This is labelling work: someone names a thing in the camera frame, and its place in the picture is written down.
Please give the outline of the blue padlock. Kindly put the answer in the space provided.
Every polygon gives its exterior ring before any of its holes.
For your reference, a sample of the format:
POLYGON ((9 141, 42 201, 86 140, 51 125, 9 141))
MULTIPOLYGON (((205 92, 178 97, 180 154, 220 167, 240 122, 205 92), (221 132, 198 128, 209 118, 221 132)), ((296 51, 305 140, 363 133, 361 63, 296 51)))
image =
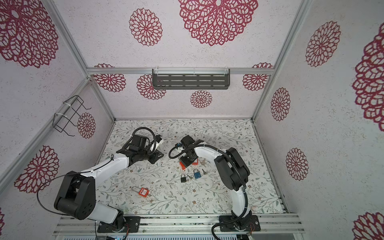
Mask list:
POLYGON ((194 169, 193 171, 194 173, 194 178, 197 180, 197 179, 200 179, 202 177, 200 171, 198 169, 194 169))

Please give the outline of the black padlock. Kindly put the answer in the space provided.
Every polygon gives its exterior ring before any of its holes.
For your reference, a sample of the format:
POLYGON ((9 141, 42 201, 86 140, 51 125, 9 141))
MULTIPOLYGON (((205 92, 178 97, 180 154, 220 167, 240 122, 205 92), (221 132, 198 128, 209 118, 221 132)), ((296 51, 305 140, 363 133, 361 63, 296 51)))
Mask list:
POLYGON ((186 175, 182 174, 180 180, 181 180, 181 183, 186 183, 187 182, 186 175))

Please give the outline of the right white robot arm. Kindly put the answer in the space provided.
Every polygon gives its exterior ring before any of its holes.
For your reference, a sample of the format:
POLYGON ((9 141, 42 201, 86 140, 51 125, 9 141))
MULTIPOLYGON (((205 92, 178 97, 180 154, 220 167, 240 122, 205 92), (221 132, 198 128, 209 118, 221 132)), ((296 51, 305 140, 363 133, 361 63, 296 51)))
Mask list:
POLYGON ((177 151, 178 154, 171 156, 173 151, 170 151, 169 157, 171 159, 180 159, 185 167, 201 158, 213 161, 220 179, 225 187, 230 190, 233 218, 242 220, 252 215, 247 195, 250 170, 235 148, 220 150, 206 144, 203 140, 195 141, 191 136, 187 135, 172 150, 177 151))

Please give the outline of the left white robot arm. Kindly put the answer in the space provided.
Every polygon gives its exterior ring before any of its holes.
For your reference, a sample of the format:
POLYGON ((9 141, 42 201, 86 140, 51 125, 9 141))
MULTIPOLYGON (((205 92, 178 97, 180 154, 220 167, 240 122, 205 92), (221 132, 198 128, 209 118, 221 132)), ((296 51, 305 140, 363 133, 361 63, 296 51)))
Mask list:
POLYGON ((116 156, 88 170, 67 173, 55 199, 54 208, 77 220, 99 222, 99 229, 106 233, 126 230, 128 226, 123 211, 97 202, 96 189, 114 174, 136 162, 149 161, 155 164, 164 157, 158 150, 162 143, 160 135, 156 135, 153 141, 142 135, 133 135, 117 151, 116 156))

